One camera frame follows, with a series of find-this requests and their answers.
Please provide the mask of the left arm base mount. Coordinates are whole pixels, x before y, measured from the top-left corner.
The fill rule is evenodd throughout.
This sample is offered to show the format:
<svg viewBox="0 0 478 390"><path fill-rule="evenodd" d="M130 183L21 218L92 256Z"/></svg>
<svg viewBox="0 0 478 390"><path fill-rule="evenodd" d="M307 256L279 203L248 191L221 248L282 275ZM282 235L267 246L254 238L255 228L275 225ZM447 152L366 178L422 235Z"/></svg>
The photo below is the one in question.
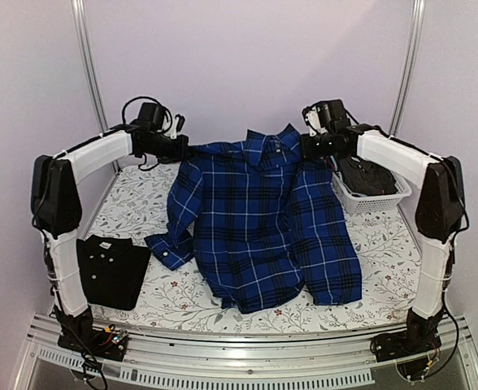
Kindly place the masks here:
<svg viewBox="0 0 478 390"><path fill-rule="evenodd" d="M110 325L103 329L62 326L58 346L88 356L122 362L128 347L128 332Z"/></svg>

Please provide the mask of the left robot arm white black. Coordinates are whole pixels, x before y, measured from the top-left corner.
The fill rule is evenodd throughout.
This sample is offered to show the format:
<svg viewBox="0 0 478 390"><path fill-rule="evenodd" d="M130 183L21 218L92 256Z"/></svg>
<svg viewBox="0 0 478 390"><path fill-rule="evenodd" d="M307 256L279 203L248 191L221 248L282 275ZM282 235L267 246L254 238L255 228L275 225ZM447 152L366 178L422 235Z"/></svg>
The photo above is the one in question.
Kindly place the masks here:
<svg viewBox="0 0 478 390"><path fill-rule="evenodd" d="M173 115L152 97L140 97L141 108L131 122L120 124L57 154L41 155L33 165L30 196L32 226L41 234L44 262L60 314L79 318L89 309L80 281L76 254L82 218L78 184L121 158L155 156L161 163L189 155L189 138L182 134L185 117Z"/></svg>

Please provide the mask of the blue plaid long sleeve shirt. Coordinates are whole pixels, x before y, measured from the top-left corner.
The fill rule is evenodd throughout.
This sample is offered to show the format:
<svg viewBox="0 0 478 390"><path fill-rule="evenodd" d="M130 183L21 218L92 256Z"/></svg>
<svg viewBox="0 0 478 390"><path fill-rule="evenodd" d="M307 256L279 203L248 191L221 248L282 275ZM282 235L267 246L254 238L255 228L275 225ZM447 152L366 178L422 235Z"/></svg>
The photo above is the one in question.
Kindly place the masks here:
<svg viewBox="0 0 478 390"><path fill-rule="evenodd" d="M318 306L363 294L360 261L323 161L292 126L195 145L167 196L164 233L146 237L168 269L195 261L224 308L271 309L307 290Z"/></svg>

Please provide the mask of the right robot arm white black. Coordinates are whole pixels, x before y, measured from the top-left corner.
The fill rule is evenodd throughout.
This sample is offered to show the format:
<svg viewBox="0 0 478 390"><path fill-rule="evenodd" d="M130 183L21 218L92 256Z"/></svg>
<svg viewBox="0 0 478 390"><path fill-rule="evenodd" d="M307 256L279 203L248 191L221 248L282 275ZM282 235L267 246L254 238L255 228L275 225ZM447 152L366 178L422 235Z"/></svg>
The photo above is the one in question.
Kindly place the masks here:
<svg viewBox="0 0 478 390"><path fill-rule="evenodd" d="M459 160L422 151L385 134L378 125L357 123L340 99L307 106L302 117L308 128L302 140L304 158L354 156L398 174L419 190L415 225L422 265L411 312L425 320L442 314L452 279L456 237L469 227Z"/></svg>

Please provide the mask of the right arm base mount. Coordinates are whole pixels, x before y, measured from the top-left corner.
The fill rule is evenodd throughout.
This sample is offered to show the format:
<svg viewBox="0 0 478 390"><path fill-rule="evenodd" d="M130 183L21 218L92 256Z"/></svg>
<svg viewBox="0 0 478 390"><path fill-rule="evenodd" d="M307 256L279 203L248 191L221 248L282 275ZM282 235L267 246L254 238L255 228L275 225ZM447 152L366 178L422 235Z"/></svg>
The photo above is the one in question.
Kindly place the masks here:
<svg viewBox="0 0 478 390"><path fill-rule="evenodd" d="M398 374L409 382L425 379L441 347L437 326L430 329L409 324L405 331L385 332L372 338L370 351L378 362L408 358L396 365Z"/></svg>

